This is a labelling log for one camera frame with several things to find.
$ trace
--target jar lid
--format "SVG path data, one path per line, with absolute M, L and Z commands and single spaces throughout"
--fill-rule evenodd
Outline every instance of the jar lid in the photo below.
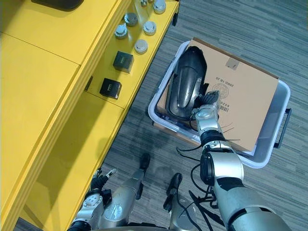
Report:
M 162 14 L 166 10 L 166 3 L 165 0 L 156 0 L 153 4 L 154 12 L 157 14 Z
M 115 31 L 115 37 L 117 39 L 123 39 L 127 36 L 127 28 L 125 25 L 118 25 Z
M 156 32 L 156 24 L 155 22 L 148 21 L 143 24 L 143 30 L 146 35 L 153 35 Z
M 145 40 L 140 39 L 135 43 L 134 48 L 138 54 L 144 54 L 148 50 L 148 44 Z
M 128 26 L 135 26 L 138 22 L 138 18 L 135 13 L 126 13 L 124 15 L 124 21 Z

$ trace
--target white plastic bin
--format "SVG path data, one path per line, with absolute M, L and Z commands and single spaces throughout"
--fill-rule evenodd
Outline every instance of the white plastic bin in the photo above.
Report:
M 159 85 L 156 94 L 150 102 L 148 113 L 150 118 L 154 122 L 170 129 L 173 132 L 180 133 L 181 135 L 191 139 L 192 141 L 200 143 L 200 138 L 197 132 L 193 131 L 192 129 L 186 128 L 185 126 L 182 126 L 180 122 L 172 121 L 167 116 L 159 115 L 159 113 L 156 112 L 156 105 L 161 95 L 163 94 L 166 85 L 168 84 L 168 81 L 171 77 L 171 74 L 176 66 L 179 57 L 186 50 L 188 44 L 189 41 L 180 45 L 162 82 Z M 291 115 L 292 110 L 287 109 L 288 116 L 282 130 L 280 142 L 275 144 L 284 113 L 286 112 L 289 98 L 290 88 L 284 82 L 278 80 L 277 89 L 273 96 L 268 113 L 265 117 L 254 150 L 251 152 L 237 152 L 243 164 L 252 168 L 262 168 L 269 162 L 273 147 L 279 147 L 282 142 L 287 122 L 289 120 L 289 116 Z

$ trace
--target small black box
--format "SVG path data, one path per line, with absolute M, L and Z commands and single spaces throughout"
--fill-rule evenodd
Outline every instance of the small black box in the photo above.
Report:
M 122 85 L 120 82 L 104 78 L 100 94 L 117 100 L 119 97 L 121 86 Z
M 131 54 L 118 51 L 114 60 L 113 66 L 116 70 L 129 73 L 133 65 L 134 57 Z

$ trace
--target black strap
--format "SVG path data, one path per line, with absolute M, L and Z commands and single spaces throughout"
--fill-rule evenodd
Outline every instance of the black strap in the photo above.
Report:
M 210 231 L 213 231 L 213 228 L 212 228 L 211 224 L 209 223 L 209 220 L 208 220 L 208 218 L 206 217 L 205 214 L 207 214 L 216 223 L 222 225 L 223 227 L 225 226 L 223 221 L 220 219 L 220 217 L 217 214 L 212 213 L 211 211 L 207 210 L 206 208 L 204 208 L 203 206 L 200 205 L 198 198 L 190 190 L 189 190 L 189 195 L 191 196 L 192 200 L 194 201 L 194 203 L 198 207 L 198 209 L 199 209 L 200 213 L 202 214 L 202 216 L 203 216 L 203 218 L 204 218 L 204 220 L 205 220 L 205 222 L 206 222 Z

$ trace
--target black cover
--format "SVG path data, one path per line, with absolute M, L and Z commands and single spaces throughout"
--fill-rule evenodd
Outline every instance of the black cover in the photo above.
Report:
M 166 110 L 170 117 L 188 121 L 194 108 L 195 99 L 205 94 L 203 87 L 206 61 L 202 51 L 189 47 L 179 58 L 168 89 Z
M 77 8 L 83 0 L 32 0 L 32 2 L 56 8 L 61 11 L 72 11 Z
M 121 83 L 118 81 L 104 78 L 100 94 L 117 100 L 121 91 L 121 86 Z
M 90 231 L 91 230 L 91 226 L 86 223 L 85 221 L 75 221 L 73 222 L 73 224 L 71 224 L 71 226 L 68 228 L 67 231 Z

